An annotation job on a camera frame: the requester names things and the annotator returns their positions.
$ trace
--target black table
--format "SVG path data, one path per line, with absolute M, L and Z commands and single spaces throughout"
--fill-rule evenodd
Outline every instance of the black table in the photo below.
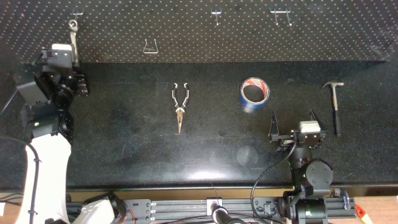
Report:
M 398 184 L 397 60 L 390 62 L 86 63 L 91 95 L 76 97 L 69 190 L 250 187 L 285 156 L 267 142 L 271 113 L 281 134 L 308 120 L 313 108 L 329 134 L 314 157 L 334 168 L 333 185 Z M 29 75 L 22 68 L 18 75 Z M 271 97 L 247 114 L 239 86 L 264 79 Z M 2 105 L 12 93 L 3 76 Z M 333 135 L 330 80 L 337 89 L 342 136 Z M 190 85 L 181 134 L 171 99 L 173 83 Z M 183 91 L 177 92 L 183 98 Z M 22 136 L 17 95 L 0 118 L 0 134 Z M 0 141 L 1 190 L 22 189 L 23 146 Z M 263 187 L 291 187 L 287 163 L 270 170 Z

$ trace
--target roll of tape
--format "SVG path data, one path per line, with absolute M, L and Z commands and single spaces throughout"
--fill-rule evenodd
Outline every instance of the roll of tape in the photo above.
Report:
M 260 102 L 254 102 L 254 101 L 247 99 L 243 90 L 245 87 L 247 87 L 249 85 L 255 85 L 255 86 L 259 87 L 264 94 L 264 99 L 261 100 Z M 244 107 L 249 108 L 249 109 L 259 109 L 259 108 L 264 107 L 264 104 L 266 103 L 266 101 L 269 98 L 270 91 L 269 91 L 269 87 L 268 87 L 267 83 L 264 80 L 262 80 L 261 78 L 252 77 L 252 78 L 248 78 L 247 80 L 245 80 L 242 83 L 241 92 L 239 95 L 241 98 L 241 103 Z

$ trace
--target perforated board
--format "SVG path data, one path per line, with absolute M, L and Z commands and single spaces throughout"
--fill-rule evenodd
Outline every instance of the perforated board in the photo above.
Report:
M 0 41 L 21 62 L 70 43 L 78 18 L 83 62 L 388 60 L 397 49 L 394 0 L 22 1 L 0 3 Z M 278 14 L 270 9 L 290 9 Z M 221 11 L 219 25 L 211 11 Z M 144 54 L 148 47 L 158 54 Z

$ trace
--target wooden surface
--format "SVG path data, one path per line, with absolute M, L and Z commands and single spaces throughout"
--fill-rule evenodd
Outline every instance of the wooden surface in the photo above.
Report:
M 356 203 L 368 213 L 373 223 L 398 223 L 398 201 L 396 196 L 388 197 L 356 197 Z M 0 224 L 14 223 L 19 213 L 19 207 L 7 204 Z M 362 224 L 359 219 L 329 220 L 332 224 Z

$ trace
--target red object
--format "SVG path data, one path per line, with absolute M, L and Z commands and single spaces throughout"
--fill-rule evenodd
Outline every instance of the red object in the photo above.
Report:
M 356 210 L 356 214 L 359 216 L 359 218 L 362 218 L 366 215 L 365 210 L 363 210 L 363 208 L 361 208 L 359 205 L 355 205 L 355 210 Z

